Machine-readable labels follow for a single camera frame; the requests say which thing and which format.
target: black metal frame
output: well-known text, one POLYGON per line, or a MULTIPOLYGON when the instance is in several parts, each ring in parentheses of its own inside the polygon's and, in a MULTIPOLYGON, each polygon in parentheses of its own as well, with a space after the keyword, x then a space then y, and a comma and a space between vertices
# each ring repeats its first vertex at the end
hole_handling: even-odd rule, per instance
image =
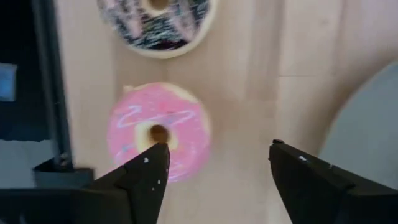
POLYGON ((57 14, 53 0, 32 0, 40 68, 47 107, 53 163, 59 170, 73 169, 67 107, 63 90, 57 14))

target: pink frosted donut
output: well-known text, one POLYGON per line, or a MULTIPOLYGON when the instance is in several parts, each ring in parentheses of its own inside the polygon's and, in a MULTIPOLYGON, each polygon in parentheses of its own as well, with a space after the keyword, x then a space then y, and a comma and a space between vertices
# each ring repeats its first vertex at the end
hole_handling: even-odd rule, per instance
POLYGON ((150 83, 126 93, 113 109, 108 147, 116 166, 157 143, 150 135, 155 125, 169 132, 170 182, 185 179, 205 163, 211 130, 203 105, 173 84, 150 83))

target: wooden table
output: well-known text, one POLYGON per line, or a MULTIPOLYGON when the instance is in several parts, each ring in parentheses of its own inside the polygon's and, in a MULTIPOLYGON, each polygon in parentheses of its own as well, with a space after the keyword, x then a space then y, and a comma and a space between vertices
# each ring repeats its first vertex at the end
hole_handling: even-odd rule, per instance
POLYGON ((398 56, 396 0, 221 0, 203 43, 164 61, 128 50, 95 0, 57 5, 77 165, 109 171, 106 128, 124 85, 176 83, 209 109, 211 159, 168 186, 159 223, 289 223, 271 139, 317 154, 347 97, 398 56))

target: pink frosting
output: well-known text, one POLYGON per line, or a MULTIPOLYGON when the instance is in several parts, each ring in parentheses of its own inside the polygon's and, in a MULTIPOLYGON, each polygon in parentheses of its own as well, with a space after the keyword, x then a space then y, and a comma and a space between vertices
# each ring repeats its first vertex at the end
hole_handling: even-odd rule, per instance
POLYGON ((170 152, 169 181, 192 175, 204 164, 210 151, 204 113, 201 104, 180 98, 161 83, 127 93, 114 108, 108 128, 108 147, 116 165, 139 154, 134 127, 143 121, 155 121, 178 139, 177 149, 170 152))
MULTIPOLYGON (((143 33, 142 15, 139 9, 141 8, 140 0, 130 0, 127 2, 129 6, 128 12, 122 10, 120 2, 117 0, 104 0, 107 9, 115 9, 120 15, 120 19, 127 25, 130 34, 134 38, 139 38, 143 33)), ((181 34, 181 36, 188 42, 191 42, 195 37, 197 28, 195 26, 195 18, 191 13, 190 5, 187 0, 177 0, 180 6, 181 13, 177 13, 176 7, 169 7, 167 15, 170 18, 171 24, 181 34)))

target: dark background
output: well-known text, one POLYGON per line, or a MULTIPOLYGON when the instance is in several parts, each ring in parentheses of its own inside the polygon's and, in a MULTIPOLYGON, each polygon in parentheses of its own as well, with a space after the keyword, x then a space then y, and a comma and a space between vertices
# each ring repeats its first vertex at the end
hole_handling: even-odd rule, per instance
POLYGON ((0 139, 49 139, 30 0, 0 1, 0 63, 18 66, 16 101, 0 102, 0 139))

